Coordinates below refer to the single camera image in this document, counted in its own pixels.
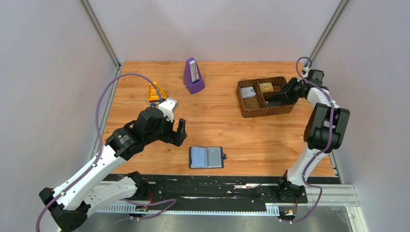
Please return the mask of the dark grey VIP card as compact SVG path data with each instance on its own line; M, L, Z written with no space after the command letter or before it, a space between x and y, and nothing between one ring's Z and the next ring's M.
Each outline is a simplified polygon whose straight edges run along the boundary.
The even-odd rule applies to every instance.
M282 106L282 101L277 99L267 99L265 104L267 108L280 107Z

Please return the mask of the blue leather card holder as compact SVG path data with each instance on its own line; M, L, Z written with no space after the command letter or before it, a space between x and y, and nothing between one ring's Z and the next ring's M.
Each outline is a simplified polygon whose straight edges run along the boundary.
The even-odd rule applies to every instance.
M190 169L217 169L224 167L226 154L221 146L189 148Z

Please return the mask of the white silver card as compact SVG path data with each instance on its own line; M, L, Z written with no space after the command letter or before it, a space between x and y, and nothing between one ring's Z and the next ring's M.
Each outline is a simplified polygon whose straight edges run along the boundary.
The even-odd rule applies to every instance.
M253 87L242 87L239 90L240 90L241 98L243 99L256 96L256 92Z

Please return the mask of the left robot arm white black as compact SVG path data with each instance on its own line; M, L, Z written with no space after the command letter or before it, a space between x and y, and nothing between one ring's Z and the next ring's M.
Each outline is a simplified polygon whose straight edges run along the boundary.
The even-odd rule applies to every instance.
M146 108L136 120L116 129L105 144L99 146L96 157L69 180L55 188L44 188L39 196L58 227L63 232L73 232L89 216L111 203L131 197L144 199L148 183L137 171L99 190L95 187L152 142L181 146L187 138L186 121L181 118L177 130L173 130L174 122L172 112L166 114L158 108Z

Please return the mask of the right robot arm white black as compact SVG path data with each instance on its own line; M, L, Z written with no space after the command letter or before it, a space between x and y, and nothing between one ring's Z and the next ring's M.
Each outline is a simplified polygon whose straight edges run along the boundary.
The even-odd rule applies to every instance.
M281 202L298 199L304 193L307 179L317 164L342 144L350 111L331 99L329 90L322 85L323 77L323 71L309 70L301 78L293 77L279 91L278 99L282 104L294 104L305 98L313 106L303 135L306 146L276 188L276 197Z

